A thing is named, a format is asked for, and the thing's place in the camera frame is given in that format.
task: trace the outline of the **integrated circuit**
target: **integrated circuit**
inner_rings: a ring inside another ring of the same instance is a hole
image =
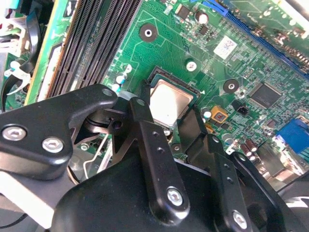
[[[259,83],[250,94],[251,100],[263,109],[269,109],[280,97],[280,92],[267,83]]]
[[[196,100],[197,95],[179,85],[176,77],[172,80],[162,74],[151,75],[150,111],[155,122],[173,129],[176,120],[180,119]]]
[[[189,13],[190,10],[185,6],[183,6],[182,4],[180,4],[176,10],[176,14],[183,20],[185,20],[188,17]]]
[[[199,30],[199,33],[201,35],[206,35],[207,32],[208,32],[208,28],[206,26],[202,26],[201,30]]]

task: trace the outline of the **mounting hole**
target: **mounting hole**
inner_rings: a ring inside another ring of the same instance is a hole
[[[233,184],[233,183],[234,183],[233,179],[232,179],[232,178],[230,178],[230,177],[228,177],[228,178],[227,178],[227,180],[228,180],[228,182],[230,182],[231,184]]]
[[[113,128],[114,130],[118,130],[118,129],[120,129],[121,127],[122,127],[122,122],[121,122],[121,121],[115,121],[115,122],[112,123],[112,128]]]
[[[157,138],[157,137],[159,137],[159,133],[156,132],[156,131],[154,131],[154,132],[153,132],[153,136]]]
[[[160,153],[160,154],[163,154],[165,152],[165,150],[161,147],[158,147],[157,148],[157,151]]]
[[[229,84],[229,85],[228,85],[228,88],[229,88],[229,89],[234,89],[234,88],[235,88],[235,85],[234,85],[234,84]]]
[[[145,31],[145,36],[146,36],[146,37],[151,37],[152,35],[153,35],[153,32],[152,32],[151,30],[147,29],[147,30]]]
[[[245,158],[242,154],[238,154],[238,157],[239,157],[242,161],[246,161],[246,158]]]

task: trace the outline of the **sticker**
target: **sticker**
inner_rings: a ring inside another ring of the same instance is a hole
[[[237,47],[237,43],[232,41],[227,36],[224,36],[218,46],[214,49],[214,53],[222,59],[226,59]]]

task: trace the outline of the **capacitor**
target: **capacitor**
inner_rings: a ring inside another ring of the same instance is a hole
[[[250,149],[247,147],[247,145],[241,144],[241,145],[240,145],[240,148],[241,148],[241,150],[243,151],[243,153],[244,153],[246,156],[252,155],[252,152],[251,152]]]
[[[114,92],[119,92],[119,91],[120,91],[120,85],[118,85],[118,84],[113,84],[113,85],[112,85],[112,91],[114,91]]]
[[[197,69],[197,64],[192,59],[190,59],[187,61],[187,64],[185,67],[189,72],[193,72]]]
[[[231,145],[234,142],[232,135],[229,133],[223,134],[221,138],[227,145]]]
[[[206,119],[211,118],[211,110],[208,107],[201,108],[201,113],[204,116],[204,118]]]
[[[126,78],[127,78],[126,73],[123,73],[123,72],[122,72],[122,73],[120,73],[120,74],[116,77],[116,82],[117,82],[118,84],[122,85],[122,84],[125,82]]]
[[[256,160],[256,157],[255,157],[255,156],[250,156],[250,157],[249,157],[249,160],[253,162],[253,161]]]
[[[247,145],[247,147],[252,151],[252,152],[256,152],[257,151],[257,147],[255,145],[255,143],[253,142],[252,139],[246,139],[245,144]]]
[[[200,24],[207,24],[209,20],[208,15],[201,10],[195,13],[195,19]]]

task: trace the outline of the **screw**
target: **screw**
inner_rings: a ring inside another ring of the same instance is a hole
[[[219,139],[218,139],[216,136],[213,136],[212,139],[213,139],[216,143],[219,142]]]
[[[2,131],[2,136],[11,141],[19,141],[25,138],[27,135],[26,131],[21,127],[7,127]]]
[[[136,100],[138,104],[140,104],[141,106],[144,106],[145,105],[145,102],[141,99],[137,99]]]
[[[233,212],[234,221],[244,230],[247,228],[246,219],[241,215],[240,212],[234,210]]]
[[[170,134],[171,134],[171,132],[170,132],[169,129],[164,129],[163,132],[164,132],[164,135],[165,135],[166,137],[167,137],[167,136],[170,136]]]
[[[180,206],[183,204],[183,197],[175,188],[168,189],[168,199],[175,206]]]
[[[89,149],[89,145],[88,144],[82,144],[81,145],[81,150],[86,151]]]
[[[51,153],[58,153],[62,151],[63,149],[63,143],[60,139],[56,137],[50,137],[47,139],[44,139],[42,142],[42,147],[44,150],[51,152]]]
[[[104,89],[103,93],[109,97],[112,95],[112,92],[109,89]]]

